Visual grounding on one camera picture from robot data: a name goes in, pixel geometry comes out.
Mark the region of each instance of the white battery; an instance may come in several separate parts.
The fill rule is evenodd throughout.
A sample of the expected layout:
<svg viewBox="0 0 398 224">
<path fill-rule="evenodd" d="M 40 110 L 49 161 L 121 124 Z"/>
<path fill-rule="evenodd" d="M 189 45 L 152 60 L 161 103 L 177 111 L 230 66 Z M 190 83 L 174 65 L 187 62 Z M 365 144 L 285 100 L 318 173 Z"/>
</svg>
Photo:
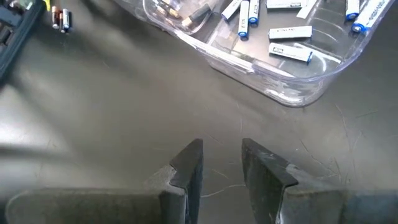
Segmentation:
<svg viewBox="0 0 398 224">
<path fill-rule="evenodd" d="M 241 11 L 239 13 L 239 27 L 238 27 L 238 35 L 241 37 L 241 40 L 248 39 L 248 26 L 249 26 L 249 1 L 243 0 L 241 2 Z"/>
<path fill-rule="evenodd" d="M 312 26 L 286 27 L 269 29 L 268 38 L 288 39 L 288 38 L 307 38 L 312 36 Z"/>
<path fill-rule="evenodd" d="M 359 15 L 359 0 L 346 0 L 346 20 L 353 20 Z"/>
<path fill-rule="evenodd" d="M 69 29 L 69 10 L 62 9 L 62 16 L 63 16 L 63 28 Z"/>
<path fill-rule="evenodd" d="M 232 0 L 231 1 L 231 3 L 221 13 L 221 16 L 223 16 L 224 20 L 227 21 L 229 18 L 231 18 L 231 16 L 235 13 L 235 11 L 241 5 L 241 2 L 242 2 L 242 0 Z"/>
<path fill-rule="evenodd" d="M 369 1 L 353 23 L 351 30 L 354 32 L 366 32 L 369 30 L 380 17 L 381 12 L 386 8 L 389 1 L 393 0 Z"/>
<path fill-rule="evenodd" d="M 307 0 L 267 0 L 267 9 L 301 8 L 307 5 Z"/>
<path fill-rule="evenodd" d="M 250 0 L 249 6 L 249 23 L 257 24 L 259 20 L 260 0 Z"/>
<path fill-rule="evenodd" d="M 291 47 L 276 43 L 269 44 L 268 52 L 270 54 L 294 58 L 296 60 L 301 60 L 307 63 L 309 63 L 312 59 L 312 50 L 310 49 L 300 49 L 297 47 Z"/>
</svg>

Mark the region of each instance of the aa battery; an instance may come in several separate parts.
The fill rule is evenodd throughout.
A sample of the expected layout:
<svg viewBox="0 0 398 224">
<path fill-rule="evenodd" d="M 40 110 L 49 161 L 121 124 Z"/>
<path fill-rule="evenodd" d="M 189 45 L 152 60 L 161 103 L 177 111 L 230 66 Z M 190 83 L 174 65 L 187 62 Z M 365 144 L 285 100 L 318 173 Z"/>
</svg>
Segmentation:
<svg viewBox="0 0 398 224">
<path fill-rule="evenodd" d="M 236 10 L 241 5 L 242 0 L 232 0 L 232 2 L 224 9 L 221 16 L 224 20 L 228 20 L 236 12 Z"/>
<path fill-rule="evenodd" d="M 346 20 L 353 20 L 359 15 L 359 0 L 346 0 Z"/>
<path fill-rule="evenodd" d="M 260 7 L 260 0 L 250 0 L 249 23 L 253 27 L 257 26 L 259 20 L 259 7 Z"/>
<path fill-rule="evenodd" d="M 240 36 L 241 40 L 248 39 L 248 26 L 249 26 L 249 1 L 243 0 L 241 2 L 241 10 L 239 13 L 239 28 L 238 28 L 238 35 Z"/>
<path fill-rule="evenodd" d="M 162 0 L 162 2 L 171 6 L 174 10 L 179 10 L 181 8 L 181 3 L 177 0 Z"/>
<path fill-rule="evenodd" d="M 68 9 L 62 9 L 62 16 L 63 16 L 63 28 L 65 30 L 69 29 L 69 10 Z"/>
<path fill-rule="evenodd" d="M 286 46 L 282 44 L 270 43 L 268 52 L 270 54 L 281 55 L 303 62 L 309 63 L 312 59 L 312 51 L 310 49 L 300 49 L 297 47 Z"/>
<path fill-rule="evenodd" d="M 268 37 L 272 39 L 309 38 L 312 36 L 312 26 L 286 27 L 269 29 Z"/>
<path fill-rule="evenodd" d="M 164 8 L 160 7 L 160 6 L 156 7 L 156 11 L 162 16 L 167 16 L 167 11 Z"/>
<path fill-rule="evenodd" d="M 66 30 L 65 30 L 65 28 L 63 28 L 63 13 L 61 12 L 60 13 L 60 27 L 61 27 L 61 33 L 65 33 L 66 32 Z"/>
<path fill-rule="evenodd" d="M 306 0 L 267 0 L 267 9 L 301 8 L 306 5 Z"/>
<path fill-rule="evenodd" d="M 60 18 L 59 18 L 59 11 L 58 8 L 56 6 L 53 6 L 51 8 L 51 12 L 52 12 L 52 27 L 54 29 L 59 29 L 59 23 L 60 23 Z"/>
<path fill-rule="evenodd" d="M 171 16 L 173 16 L 174 18 L 178 19 L 180 17 L 180 15 L 178 14 L 178 12 L 176 10 L 174 10 L 172 7 L 170 7 L 168 4 L 164 3 L 164 2 L 160 2 L 159 6 L 161 8 L 163 8 L 166 12 L 168 12 Z"/>
<path fill-rule="evenodd" d="M 200 9 L 192 13 L 191 16 L 188 16 L 186 19 L 184 19 L 181 23 L 183 26 L 189 27 L 194 22 L 202 21 L 210 12 L 210 6 L 208 4 L 205 4 Z"/>
<path fill-rule="evenodd" d="M 351 27 L 354 32 L 366 32 L 377 21 L 390 0 L 369 1 Z"/>
</svg>

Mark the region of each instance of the battery label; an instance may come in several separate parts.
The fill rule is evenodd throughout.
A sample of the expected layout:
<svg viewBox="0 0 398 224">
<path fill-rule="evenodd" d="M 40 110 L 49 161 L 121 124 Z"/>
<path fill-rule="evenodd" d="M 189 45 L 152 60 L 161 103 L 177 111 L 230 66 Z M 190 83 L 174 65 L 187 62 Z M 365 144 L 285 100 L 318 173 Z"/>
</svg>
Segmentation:
<svg viewBox="0 0 398 224">
<path fill-rule="evenodd" d="M 300 49 L 276 43 L 269 44 L 268 52 L 304 62 L 310 62 L 312 59 L 312 51 L 309 49 Z"/>
<path fill-rule="evenodd" d="M 307 5 L 306 0 L 267 0 L 268 9 L 300 8 Z"/>
<path fill-rule="evenodd" d="M 270 39 L 311 37 L 312 36 L 312 26 L 269 29 L 268 36 Z"/>
<path fill-rule="evenodd" d="M 228 20 L 241 5 L 242 0 L 233 0 L 221 13 L 224 20 Z"/>
<path fill-rule="evenodd" d="M 241 11 L 239 13 L 239 28 L 238 35 L 241 38 L 248 37 L 248 16 L 249 16 L 249 1 L 244 0 L 241 3 Z"/>
</svg>

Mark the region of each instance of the gray tabletop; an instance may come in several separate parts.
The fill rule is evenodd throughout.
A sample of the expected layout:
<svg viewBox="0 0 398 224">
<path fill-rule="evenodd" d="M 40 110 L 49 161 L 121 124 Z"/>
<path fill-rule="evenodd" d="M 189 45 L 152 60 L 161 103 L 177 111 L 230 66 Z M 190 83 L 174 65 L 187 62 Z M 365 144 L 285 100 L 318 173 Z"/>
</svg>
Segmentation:
<svg viewBox="0 0 398 224">
<path fill-rule="evenodd" d="M 130 188 L 205 143 L 200 223 L 254 223 L 241 140 L 334 184 L 398 188 L 398 5 L 314 104 L 284 107 L 106 0 L 58 2 L 0 92 L 0 201 L 42 187 Z"/>
</svg>

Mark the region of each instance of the small battery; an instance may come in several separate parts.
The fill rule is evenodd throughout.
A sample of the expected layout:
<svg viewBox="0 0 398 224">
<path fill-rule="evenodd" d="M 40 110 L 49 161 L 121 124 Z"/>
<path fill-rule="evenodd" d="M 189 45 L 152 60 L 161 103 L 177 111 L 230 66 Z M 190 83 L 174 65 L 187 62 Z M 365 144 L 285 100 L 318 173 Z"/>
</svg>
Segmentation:
<svg viewBox="0 0 398 224">
<path fill-rule="evenodd" d="M 260 7 L 260 0 L 250 0 L 249 23 L 250 23 L 250 26 L 252 26 L 252 27 L 258 26 L 259 7 Z"/>
<path fill-rule="evenodd" d="M 63 28 L 63 13 L 60 13 L 60 27 L 61 27 L 61 33 L 65 33 L 66 30 Z"/>
<path fill-rule="evenodd" d="M 168 4 L 176 11 L 180 10 L 182 6 L 178 0 L 162 0 L 162 2 Z"/>
<path fill-rule="evenodd" d="M 62 9 L 62 16 L 63 16 L 63 28 L 65 30 L 69 29 L 69 10 L 68 9 Z"/>
<path fill-rule="evenodd" d="M 167 16 L 167 11 L 164 8 L 160 7 L 160 6 L 156 7 L 156 11 L 162 16 Z"/>
<path fill-rule="evenodd" d="M 249 26 L 249 1 L 243 0 L 241 2 L 241 10 L 239 13 L 239 27 L 238 27 L 238 35 L 241 40 L 248 39 L 248 26 Z"/>
<path fill-rule="evenodd" d="M 178 12 L 176 10 L 174 10 L 173 8 L 171 8 L 168 4 L 166 4 L 164 2 L 160 2 L 159 6 L 162 7 L 166 12 L 168 12 L 174 18 L 178 19 L 180 17 Z"/>
<path fill-rule="evenodd" d="M 290 39 L 290 38 L 308 38 L 312 36 L 312 26 L 286 27 L 278 29 L 269 29 L 268 38 L 272 39 Z"/>
<path fill-rule="evenodd" d="M 185 27 L 191 26 L 194 22 L 199 22 L 204 20 L 204 18 L 211 12 L 211 8 L 208 4 L 205 4 L 198 10 L 196 10 L 194 13 L 191 14 L 191 16 L 188 16 L 185 18 L 181 24 Z"/>
<path fill-rule="evenodd" d="M 269 44 L 268 52 L 270 54 L 281 55 L 284 57 L 301 60 L 307 63 L 310 63 L 312 59 L 312 51 L 309 49 L 300 49 L 297 47 L 291 47 L 276 43 Z"/>
<path fill-rule="evenodd" d="M 267 9 L 301 8 L 306 5 L 306 0 L 267 0 Z"/>
<path fill-rule="evenodd" d="M 54 29 L 59 29 L 60 28 L 60 26 L 59 26 L 60 14 L 59 14 L 58 8 L 56 6 L 53 6 L 51 12 L 52 12 L 52 27 Z"/>
<path fill-rule="evenodd" d="M 380 17 L 381 12 L 386 8 L 389 1 L 391 0 L 369 1 L 356 18 L 351 30 L 353 32 L 366 32 L 369 30 Z"/>
<path fill-rule="evenodd" d="M 359 15 L 359 0 L 346 0 L 346 20 L 353 20 Z"/>
<path fill-rule="evenodd" d="M 232 0 L 231 3 L 224 9 L 221 16 L 227 21 L 236 12 L 241 5 L 242 0 Z"/>
</svg>

